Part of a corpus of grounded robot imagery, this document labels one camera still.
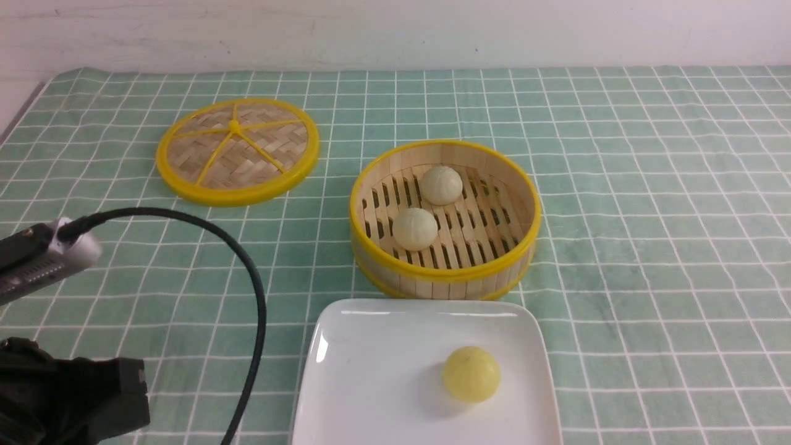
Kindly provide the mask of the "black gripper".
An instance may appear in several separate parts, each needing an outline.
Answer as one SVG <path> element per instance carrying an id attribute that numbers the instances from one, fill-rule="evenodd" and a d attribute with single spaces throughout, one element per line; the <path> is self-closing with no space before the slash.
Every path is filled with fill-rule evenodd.
<path id="1" fill-rule="evenodd" d="M 3 444 L 97 444 L 149 423 L 144 361 L 57 360 L 35 341 L 2 341 Z"/>

